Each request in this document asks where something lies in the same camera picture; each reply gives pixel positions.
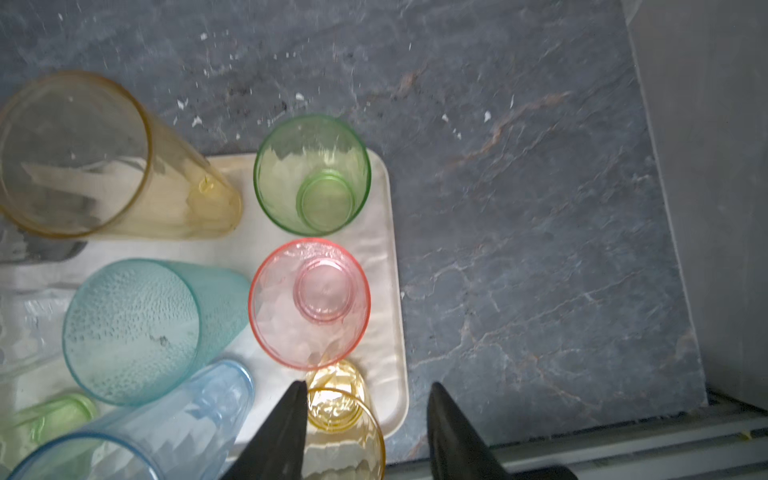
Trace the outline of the dark grey tumbler glass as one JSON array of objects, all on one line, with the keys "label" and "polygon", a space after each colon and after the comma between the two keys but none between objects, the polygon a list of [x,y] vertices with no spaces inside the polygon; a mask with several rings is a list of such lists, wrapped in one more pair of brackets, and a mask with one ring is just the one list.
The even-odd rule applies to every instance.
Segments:
[{"label": "dark grey tumbler glass", "polygon": [[79,255],[85,241],[57,240],[29,233],[1,217],[1,264],[34,265],[70,260]]}]

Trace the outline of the clear tumbler glass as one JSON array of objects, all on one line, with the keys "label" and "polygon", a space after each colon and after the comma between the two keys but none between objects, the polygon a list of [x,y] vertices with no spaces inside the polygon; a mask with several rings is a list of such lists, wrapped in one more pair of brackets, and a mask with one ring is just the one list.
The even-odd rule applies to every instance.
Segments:
[{"label": "clear tumbler glass", "polygon": [[62,354],[63,321],[74,289],[1,290],[1,382]]}]

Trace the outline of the pink glass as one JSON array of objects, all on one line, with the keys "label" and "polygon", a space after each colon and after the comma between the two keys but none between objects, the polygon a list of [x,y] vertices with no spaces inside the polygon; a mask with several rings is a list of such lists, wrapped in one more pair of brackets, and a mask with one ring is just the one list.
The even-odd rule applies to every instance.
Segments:
[{"label": "pink glass", "polygon": [[313,371],[345,359],[371,316],[371,291],[360,263],[321,238],[288,242],[266,257],[249,293],[254,336],[277,363]]}]

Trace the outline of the short yellow glass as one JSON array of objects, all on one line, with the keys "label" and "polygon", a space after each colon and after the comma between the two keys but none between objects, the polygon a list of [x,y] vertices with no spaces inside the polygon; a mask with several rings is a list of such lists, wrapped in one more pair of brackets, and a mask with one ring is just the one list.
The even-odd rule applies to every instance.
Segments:
[{"label": "short yellow glass", "polygon": [[304,479],[382,479],[383,433],[358,368],[348,360],[307,376]]}]

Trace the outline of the small green glass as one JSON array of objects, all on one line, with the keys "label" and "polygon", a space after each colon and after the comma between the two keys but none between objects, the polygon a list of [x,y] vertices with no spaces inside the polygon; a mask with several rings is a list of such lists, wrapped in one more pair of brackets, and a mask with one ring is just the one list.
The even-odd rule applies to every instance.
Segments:
[{"label": "small green glass", "polygon": [[371,160],[344,121],[298,116],[262,142],[253,185],[262,210],[279,228],[323,237],[342,230],[363,210],[372,185]]}]

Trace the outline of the tall green tumbler glass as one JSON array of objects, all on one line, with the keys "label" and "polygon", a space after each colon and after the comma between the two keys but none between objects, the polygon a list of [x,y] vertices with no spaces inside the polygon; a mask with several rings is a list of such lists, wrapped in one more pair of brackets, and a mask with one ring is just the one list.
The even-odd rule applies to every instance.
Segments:
[{"label": "tall green tumbler glass", "polygon": [[45,443],[100,416],[88,397],[68,393],[1,418],[1,478]]}]

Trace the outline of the blue tumbler glass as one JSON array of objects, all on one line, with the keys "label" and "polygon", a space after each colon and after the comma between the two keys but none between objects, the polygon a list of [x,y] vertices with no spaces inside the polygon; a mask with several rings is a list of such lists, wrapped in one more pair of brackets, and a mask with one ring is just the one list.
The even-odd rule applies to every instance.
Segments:
[{"label": "blue tumbler glass", "polygon": [[27,455],[12,479],[215,479],[254,402],[249,371],[215,362],[165,396],[119,408]]}]

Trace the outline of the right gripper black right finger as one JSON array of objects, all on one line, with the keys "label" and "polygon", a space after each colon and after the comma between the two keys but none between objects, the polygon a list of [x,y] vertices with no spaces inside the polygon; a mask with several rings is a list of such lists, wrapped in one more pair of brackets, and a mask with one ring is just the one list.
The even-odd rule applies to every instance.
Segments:
[{"label": "right gripper black right finger", "polygon": [[439,382],[432,384],[428,399],[427,439],[434,479],[577,479],[563,465],[506,471]]}]

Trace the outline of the beige plastic tray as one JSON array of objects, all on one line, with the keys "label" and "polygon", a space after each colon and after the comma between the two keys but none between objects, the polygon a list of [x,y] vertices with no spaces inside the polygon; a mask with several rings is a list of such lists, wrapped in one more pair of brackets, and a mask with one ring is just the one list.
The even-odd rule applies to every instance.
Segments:
[{"label": "beige plastic tray", "polygon": [[[330,241],[349,251],[368,279],[372,309],[361,342],[349,360],[362,372],[384,437],[403,424],[409,408],[408,374],[398,281],[395,229],[389,176],[384,162],[369,154],[372,186],[361,213]],[[75,288],[93,272],[115,261],[151,258],[227,268],[252,279],[266,257],[293,240],[293,235],[270,221],[256,200],[252,153],[213,156],[211,164],[242,192],[244,210],[239,226],[215,240],[150,241],[95,240],[74,259],[61,263],[8,266],[1,270],[1,285],[16,291]],[[236,459],[278,402],[287,386],[302,372],[278,364],[245,330],[223,352],[252,374],[256,399],[229,457]],[[78,386],[63,358],[5,380],[1,384],[1,411],[11,414]]]}]

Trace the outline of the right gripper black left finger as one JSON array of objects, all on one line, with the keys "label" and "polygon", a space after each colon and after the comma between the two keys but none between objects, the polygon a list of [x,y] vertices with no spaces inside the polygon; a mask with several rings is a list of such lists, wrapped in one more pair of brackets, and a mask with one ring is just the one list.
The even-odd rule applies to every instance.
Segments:
[{"label": "right gripper black left finger", "polygon": [[222,479],[302,479],[308,388],[294,381]]}]

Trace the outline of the tall amber tumbler glass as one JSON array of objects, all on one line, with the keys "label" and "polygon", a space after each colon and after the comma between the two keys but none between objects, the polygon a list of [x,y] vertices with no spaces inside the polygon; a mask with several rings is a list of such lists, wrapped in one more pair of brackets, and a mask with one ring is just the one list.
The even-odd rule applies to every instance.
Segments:
[{"label": "tall amber tumbler glass", "polygon": [[52,239],[214,239],[240,193],[123,86],[65,71],[1,110],[1,213]]}]

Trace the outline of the teal textured cup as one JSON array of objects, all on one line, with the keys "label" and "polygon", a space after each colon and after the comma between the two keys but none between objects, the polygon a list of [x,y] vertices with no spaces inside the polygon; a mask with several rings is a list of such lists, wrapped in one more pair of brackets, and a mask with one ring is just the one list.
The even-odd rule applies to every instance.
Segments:
[{"label": "teal textured cup", "polygon": [[248,324],[249,281],[218,267],[127,259],[92,274],[62,327],[75,382],[115,406],[157,400],[217,357]]}]

